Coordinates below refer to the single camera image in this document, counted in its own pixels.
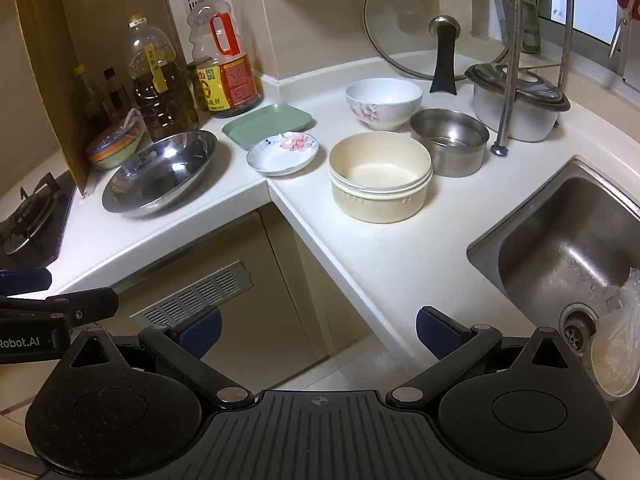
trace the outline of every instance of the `sink drain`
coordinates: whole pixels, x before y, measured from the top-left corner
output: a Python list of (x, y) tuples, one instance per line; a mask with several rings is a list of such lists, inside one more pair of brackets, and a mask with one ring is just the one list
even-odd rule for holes
[(589, 338), (596, 333), (598, 315), (584, 303), (567, 305), (560, 315), (560, 333), (574, 353), (582, 357)]

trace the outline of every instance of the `glass bottle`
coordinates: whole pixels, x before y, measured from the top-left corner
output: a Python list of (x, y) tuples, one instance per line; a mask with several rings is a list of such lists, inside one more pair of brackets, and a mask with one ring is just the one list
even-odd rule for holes
[(107, 92), (109, 93), (109, 99), (111, 100), (113, 109), (118, 119), (123, 120), (131, 110), (131, 101), (129, 101), (127, 91), (116, 79), (116, 71), (113, 69), (113, 66), (110, 66), (103, 73), (107, 81)]
[(104, 96), (89, 80), (83, 64), (74, 69), (74, 75), (78, 81), (82, 108), (84, 108), (84, 114), (89, 121), (89, 129), (95, 136), (111, 126), (109, 114), (104, 108)]
[(129, 75), (134, 97), (153, 140), (195, 130), (198, 115), (167, 35), (142, 14), (129, 20)]

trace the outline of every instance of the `lid handle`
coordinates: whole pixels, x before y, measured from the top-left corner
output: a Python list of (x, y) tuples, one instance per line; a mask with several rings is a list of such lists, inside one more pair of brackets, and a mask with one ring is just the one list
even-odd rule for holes
[(453, 57), (456, 40), (460, 37), (460, 24), (451, 16), (437, 16), (429, 24), (429, 32), (438, 37), (438, 59), (430, 93), (448, 92), (457, 95)]
[[(229, 45), (227, 50), (224, 50), (220, 46), (220, 40), (218, 39), (218, 33), (216, 31), (216, 27), (214, 25), (213, 20), (219, 18), (222, 20), (222, 27), (225, 31), (226, 42)], [(228, 12), (219, 12), (215, 16), (213, 16), (209, 20), (209, 27), (211, 28), (211, 33), (213, 35), (213, 41), (216, 42), (216, 48), (220, 51), (221, 54), (225, 56), (237, 56), (240, 54), (240, 46), (238, 45), (238, 38), (236, 37), (236, 32), (234, 31), (234, 24), (231, 21), (231, 16)]]

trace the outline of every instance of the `bottle label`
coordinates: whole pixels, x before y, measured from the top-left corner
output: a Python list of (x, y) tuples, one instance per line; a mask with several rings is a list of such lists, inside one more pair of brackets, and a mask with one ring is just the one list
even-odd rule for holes
[(224, 65), (199, 68), (198, 80), (212, 112), (231, 110), (258, 95), (247, 56)]
[(154, 86), (159, 94), (166, 92), (169, 87), (166, 85), (166, 79), (162, 73), (162, 68), (158, 63), (158, 56), (152, 44), (145, 45), (146, 60), (149, 62), (149, 68), (154, 77)]
[(199, 70), (195, 65), (188, 67), (188, 69), (189, 79), (191, 79), (191, 83), (193, 84), (193, 96), (201, 110), (206, 112), (209, 110), (209, 103), (207, 102), (207, 98), (204, 96), (203, 85), (200, 83), (200, 76), (198, 74)]

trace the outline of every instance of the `dish rack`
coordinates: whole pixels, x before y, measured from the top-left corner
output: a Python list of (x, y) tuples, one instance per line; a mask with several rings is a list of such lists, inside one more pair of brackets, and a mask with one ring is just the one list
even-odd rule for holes
[[(520, 53), (522, 51), (522, 7), (523, 0), (511, 0), (513, 12), (511, 13), (511, 30), (509, 57), (507, 64), (507, 79), (504, 89), (504, 106), (500, 117), (500, 127), (491, 152), (494, 155), (506, 156), (509, 150), (505, 146), (513, 106), (516, 97), (516, 86), (518, 81), (518, 70), (520, 68)], [(571, 44), (574, 34), (574, 12), (575, 0), (566, 0), (566, 24), (564, 27), (564, 38), (562, 44), (562, 57), (560, 60), (560, 72), (558, 76), (558, 88), (564, 92), (566, 79), (569, 71), (569, 58), (571, 54)]]

